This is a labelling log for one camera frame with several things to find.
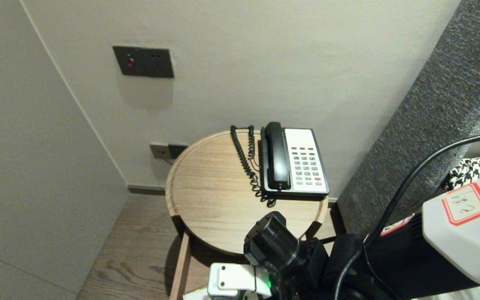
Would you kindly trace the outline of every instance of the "coiled phone cord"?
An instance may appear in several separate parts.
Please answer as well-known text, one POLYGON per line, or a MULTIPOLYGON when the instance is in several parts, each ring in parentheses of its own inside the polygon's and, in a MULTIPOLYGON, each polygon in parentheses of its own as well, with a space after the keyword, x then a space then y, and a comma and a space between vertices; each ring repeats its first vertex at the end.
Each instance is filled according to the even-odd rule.
POLYGON ((235 145, 236 152, 238 153, 238 157, 240 158, 240 163, 242 163, 242 167, 244 168, 245 173, 249 176, 249 179, 251 179, 250 184, 251 184, 251 190, 255 192, 256 197, 260 197, 260 201, 264 202, 267 201, 266 206, 271 208, 275 206, 275 203, 277 201, 277 198, 270 198, 266 195, 263 195, 262 189, 259 185, 259 177, 251 167, 249 166, 248 159, 251 161, 253 164, 255 164, 255 127, 253 125, 250 125, 249 127, 243 127, 243 128, 236 128, 236 126, 231 125, 231 138, 232 142, 235 145), (240 145, 240 141, 238 140, 238 135, 236 135, 236 129, 248 129, 248 138, 249 138, 249 147, 248 147, 248 158, 246 158, 244 154, 244 150, 242 150, 242 145, 240 145))

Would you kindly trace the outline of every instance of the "black telephone handset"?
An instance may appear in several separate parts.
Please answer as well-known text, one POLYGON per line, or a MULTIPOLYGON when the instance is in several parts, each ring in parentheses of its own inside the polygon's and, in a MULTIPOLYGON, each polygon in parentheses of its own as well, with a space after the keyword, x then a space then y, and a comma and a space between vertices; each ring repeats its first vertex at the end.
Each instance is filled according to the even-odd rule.
POLYGON ((231 137, 238 152, 245 173, 251 179, 251 190, 268 201, 268 207, 275 200, 322 200, 329 193, 318 144, 312 129, 282 128, 278 122, 269 122, 260 130, 258 176, 250 167, 255 162, 255 133, 248 128, 248 157, 236 136, 236 127, 231 126, 231 137))
POLYGON ((290 188, 288 154, 284 142, 283 129, 278 122, 270 122, 263 127, 267 142, 268 186, 274 190, 290 188))

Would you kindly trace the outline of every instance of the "round side table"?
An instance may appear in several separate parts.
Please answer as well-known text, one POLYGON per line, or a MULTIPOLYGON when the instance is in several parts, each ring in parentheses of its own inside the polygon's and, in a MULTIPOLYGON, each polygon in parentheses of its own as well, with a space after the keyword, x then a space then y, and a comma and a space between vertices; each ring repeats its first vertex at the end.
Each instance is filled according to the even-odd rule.
MULTIPOLYGON (((237 131, 248 152, 248 131, 237 131)), ((255 144, 260 132, 255 131, 255 144)), ((219 251, 243 254, 244 238, 265 214, 279 211, 298 238, 313 236, 324 221, 328 198, 322 201, 278 199, 272 208, 251 191, 229 131, 203 138, 183 151, 168 174, 166 202, 172 219, 219 251)))

